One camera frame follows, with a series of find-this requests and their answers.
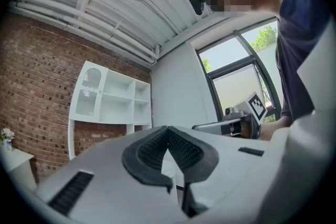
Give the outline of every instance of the flower vase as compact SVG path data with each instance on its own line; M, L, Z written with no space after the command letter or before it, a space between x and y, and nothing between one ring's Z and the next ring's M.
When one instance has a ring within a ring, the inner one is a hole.
M13 151L12 139L6 139L6 147L8 151Z

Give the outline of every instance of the sky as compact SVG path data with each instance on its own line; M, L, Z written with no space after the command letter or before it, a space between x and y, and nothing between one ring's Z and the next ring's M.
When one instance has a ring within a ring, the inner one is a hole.
M272 28L277 28L277 21L269 24ZM260 30L264 30L266 25L255 28L243 34L243 37L249 42L255 42ZM209 65L212 66L211 71L235 62L241 58L248 56L246 50L235 38L230 39L222 44L217 45L200 54L202 60L209 59Z

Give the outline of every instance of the white countertop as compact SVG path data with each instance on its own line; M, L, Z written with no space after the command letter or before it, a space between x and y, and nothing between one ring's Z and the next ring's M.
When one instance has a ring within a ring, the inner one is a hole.
M34 158L34 156L16 148L13 151L8 151L6 145L0 144L0 158L4 169L9 173L22 163Z

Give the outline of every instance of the white shelving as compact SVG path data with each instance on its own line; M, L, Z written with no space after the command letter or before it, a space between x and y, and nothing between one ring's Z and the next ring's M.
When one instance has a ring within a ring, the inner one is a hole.
M69 112L69 156L73 151L73 121L125 124L151 128L150 84L86 61L73 91Z

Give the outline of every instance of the brick wall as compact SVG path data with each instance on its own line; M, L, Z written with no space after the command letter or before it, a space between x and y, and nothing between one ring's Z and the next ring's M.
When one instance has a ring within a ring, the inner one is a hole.
M14 147L35 156L30 164L37 182L69 160L69 106L86 60L151 82L149 69L27 17L7 14L0 40L0 128L11 128ZM125 132L125 125L76 122L76 154Z

